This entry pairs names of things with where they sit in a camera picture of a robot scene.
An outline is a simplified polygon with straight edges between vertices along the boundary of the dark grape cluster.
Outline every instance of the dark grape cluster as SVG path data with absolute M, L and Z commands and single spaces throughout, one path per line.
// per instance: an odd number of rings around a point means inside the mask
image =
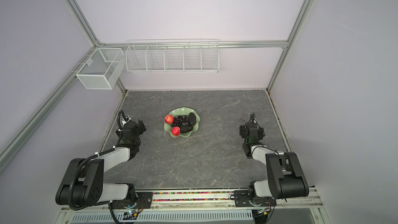
M 170 125 L 172 127 L 180 127 L 183 124 L 188 124 L 188 116 L 187 115 L 178 115 L 176 117 L 174 117 L 174 121 L 173 123 L 171 123 Z

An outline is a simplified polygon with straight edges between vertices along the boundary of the ventilation grille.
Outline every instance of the ventilation grille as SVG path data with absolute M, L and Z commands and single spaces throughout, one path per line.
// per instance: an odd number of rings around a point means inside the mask
M 145 211 L 138 215 L 137 220 L 123 220 L 124 212 L 117 214 L 120 222 L 188 222 L 188 221 L 218 221 L 218 220 L 252 220 L 251 211 L 225 210 L 225 211 Z M 101 213 L 75 213 L 73 223 L 110 223 L 113 222 L 111 214 Z

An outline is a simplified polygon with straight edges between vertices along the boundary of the red apple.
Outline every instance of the red apple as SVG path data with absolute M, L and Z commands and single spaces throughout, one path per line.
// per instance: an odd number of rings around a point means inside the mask
M 181 129 L 179 127 L 173 127 L 172 134 L 174 136 L 177 136 L 178 134 L 180 134 L 180 132 L 181 132 Z
M 166 121 L 166 123 L 171 124 L 174 121 L 174 117 L 171 115 L 166 115 L 166 117 L 164 117 L 164 121 Z

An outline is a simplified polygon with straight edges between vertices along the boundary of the robotic arm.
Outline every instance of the robotic arm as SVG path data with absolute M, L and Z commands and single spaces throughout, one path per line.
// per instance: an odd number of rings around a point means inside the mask
M 296 153 L 278 152 L 262 144 L 260 140 L 264 137 L 264 128 L 257 123 L 255 113 L 250 115 L 245 125 L 240 126 L 239 134 L 244 138 L 242 147 L 246 157 L 267 166 L 268 179 L 250 183 L 250 201 L 261 202 L 271 197 L 286 200 L 308 196 L 308 184 Z
M 65 172 L 57 191 L 55 201 L 59 205 L 69 205 L 72 210 L 80 210 L 94 205 L 103 205 L 118 200 L 118 206 L 132 208 L 138 201 L 133 184 L 103 183 L 103 173 L 119 163 L 126 162 L 137 154 L 141 135 L 146 128 L 118 113 L 119 136 L 116 146 L 95 155 L 73 159 Z

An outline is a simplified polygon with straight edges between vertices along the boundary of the gray marble tabletop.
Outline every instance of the gray marble tabletop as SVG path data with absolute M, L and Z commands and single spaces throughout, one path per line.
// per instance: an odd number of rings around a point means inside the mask
M 163 129 L 164 117 L 179 107 L 194 109 L 201 119 L 188 138 L 173 138 Z M 266 166 L 246 158 L 239 136 L 239 126 L 252 112 L 264 127 L 261 142 L 286 151 L 265 91 L 131 91 L 122 110 L 134 121 L 143 120 L 147 131 L 135 158 L 105 172 L 106 183 L 133 183 L 137 189 L 239 188 L 264 180 Z M 116 141 L 113 131 L 105 149 Z

